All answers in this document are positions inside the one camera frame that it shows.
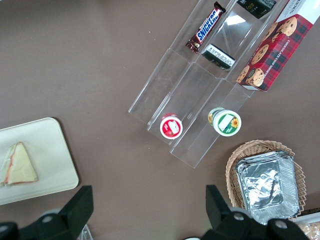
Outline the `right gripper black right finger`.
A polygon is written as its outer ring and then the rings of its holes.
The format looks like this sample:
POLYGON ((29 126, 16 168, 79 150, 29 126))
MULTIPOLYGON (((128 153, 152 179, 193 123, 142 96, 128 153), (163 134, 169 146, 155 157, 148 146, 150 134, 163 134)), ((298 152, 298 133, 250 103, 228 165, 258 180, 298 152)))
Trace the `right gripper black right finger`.
POLYGON ((239 211, 231 211, 215 185, 206 186, 206 213, 211 224, 202 240, 307 240, 292 221, 273 218, 262 225, 239 211))

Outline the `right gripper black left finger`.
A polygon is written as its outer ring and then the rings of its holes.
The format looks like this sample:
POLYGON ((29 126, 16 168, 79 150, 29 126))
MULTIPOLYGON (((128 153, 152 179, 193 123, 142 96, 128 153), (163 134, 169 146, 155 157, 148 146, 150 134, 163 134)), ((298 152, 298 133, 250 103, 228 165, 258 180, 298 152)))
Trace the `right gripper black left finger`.
POLYGON ((2 240, 76 240, 94 211, 93 188, 82 186, 58 213, 48 213, 18 228, 13 221, 0 224, 2 240))

